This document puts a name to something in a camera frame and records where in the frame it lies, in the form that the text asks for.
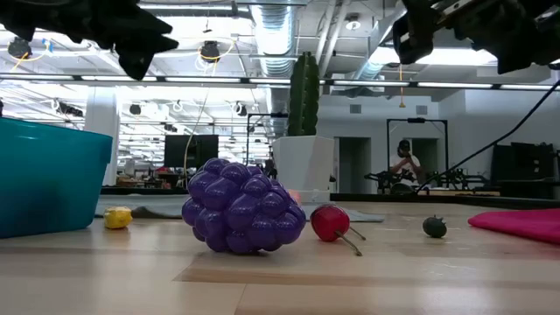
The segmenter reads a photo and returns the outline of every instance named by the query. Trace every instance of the teal bin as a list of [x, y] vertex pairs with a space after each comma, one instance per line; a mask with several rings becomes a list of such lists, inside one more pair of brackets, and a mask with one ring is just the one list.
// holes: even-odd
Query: teal bin
[[0, 238], [86, 228], [113, 139], [0, 118]]

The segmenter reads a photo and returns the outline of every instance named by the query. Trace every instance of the pipe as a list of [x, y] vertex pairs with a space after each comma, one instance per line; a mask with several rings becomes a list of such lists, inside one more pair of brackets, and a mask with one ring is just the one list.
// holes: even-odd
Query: pipe
[[329, 46], [326, 48], [326, 56], [325, 60], [323, 60], [323, 64], [321, 65], [321, 70], [319, 71], [319, 77], [324, 78], [326, 74], [326, 69], [329, 67], [329, 62], [331, 62], [331, 57], [333, 56], [334, 47], [336, 46], [336, 41], [339, 38], [340, 29], [342, 29], [342, 24], [344, 23], [345, 18], [347, 17], [348, 6], [351, 0], [343, 0], [342, 5], [340, 6], [339, 11], [339, 19], [334, 26], [334, 31], [331, 36], [331, 40], [329, 41]]
[[325, 49], [326, 37], [331, 29], [331, 21], [333, 20], [334, 7], [336, 6], [336, 0], [330, 0], [326, 7], [325, 12], [325, 25], [323, 26], [323, 31], [318, 39], [317, 51], [315, 52], [315, 59], [317, 59], [317, 64], [320, 64], [321, 57], [323, 55], [323, 49]]
[[399, 1], [395, 6], [395, 12], [384, 19], [375, 22], [374, 29], [371, 32], [371, 36], [367, 46], [370, 50], [370, 55], [367, 56], [367, 59], [361, 64], [353, 74], [353, 80], [364, 80], [364, 81], [371, 81], [375, 79], [377, 74], [382, 70], [383, 64], [376, 64], [370, 62], [370, 59], [375, 54], [375, 50], [379, 47], [379, 44], [382, 43], [388, 35], [393, 30], [393, 24], [401, 18], [406, 13], [406, 8], [403, 5], [403, 2]]
[[[295, 49], [296, 9], [281, 5], [251, 5], [250, 9], [255, 20], [258, 53], [281, 57], [260, 59], [262, 74], [266, 77], [290, 77], [294, 61], [285, 57], [293, 54]], [[284, 113], [290, 99], [290, 90], [270, 88], [267, 90], [266, 99], [270, 113]], [[279, 119], [270, 121], [275, 136], [282, 136], [285, 121]]]

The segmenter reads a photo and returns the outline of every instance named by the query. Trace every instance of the ductwork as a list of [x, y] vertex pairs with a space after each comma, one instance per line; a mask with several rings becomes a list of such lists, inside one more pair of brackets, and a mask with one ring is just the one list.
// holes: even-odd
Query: ductwork
[[[368, 50], [369, 57], [364, 60], [360, 68], [353, 74], [352, 80], [361, 81], [372, 81], [377, 77], [379, 72], [385, 66], [384, 64], [372, 63], [370, 60], [374, 57], [375, 50], [379, 47], [388, 35], [393, 31], [393, 24], [401, 18], [406, 13], [406, 8], [402, 1], [396, 3], [395, 11], [388, 17], [382, 20], [376, 21], [373, 30], [369, 36]], [[346, 95], [348, 97], [354, 98], [361, 95], [372, 95], [371, 91], [368, 91], [363, 87], [353, 87], [346, 91], [338, 92], [337, 95]]]
[[[255, 41], [261, 55], [281, 57], [295, 51], [296, 10], [291, 5], [190, 5], [141, 3], [140, 6], [159, 17], [217, 17], [247, 18], [255, 23]], [[261, 58], [262, 74], [266, 77], [290, 77], [294, 65], [291, 59]], [[290, 99], [287, 88], [271, 88], [267, 91], [267, 103], [271, 113], [285, 112]], [[285, 120], [272, 120], [276, 136], [285, 130]]]
[[[270, 56], [290, 55], [294, 52], [296, 36], [296, 9], [282, 5], [252, 5], [255, 20], [255, 40], [258, 52]], [[262, 74], [266, 77], [290, 77], [294, 62], [290, 59], [261, 59]], [[267, 91], [270, 113], [285, 112], [290, 99], [287, 88], [271, 88]], [[286, 121], [273, 119], [275, 136], [284, 134]]]

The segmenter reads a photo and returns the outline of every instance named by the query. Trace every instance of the yellow lemon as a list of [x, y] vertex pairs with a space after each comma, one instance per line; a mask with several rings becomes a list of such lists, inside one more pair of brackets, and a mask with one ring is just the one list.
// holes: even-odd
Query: yellow lemon
[[132, 211], [126, 206], [110, 206], [103, 214], [105, 228], [126, 228], [132, 221]]

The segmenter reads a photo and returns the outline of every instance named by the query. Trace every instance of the purple grape bunch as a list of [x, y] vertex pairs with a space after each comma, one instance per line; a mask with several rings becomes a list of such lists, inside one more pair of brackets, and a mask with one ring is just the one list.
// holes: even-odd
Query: purple grape bunch
[[294, 242], [305, 214], [286, 189], [256, 166], [212, 158], [189, 182], [183, 220], [217, 252], [275, 251]]

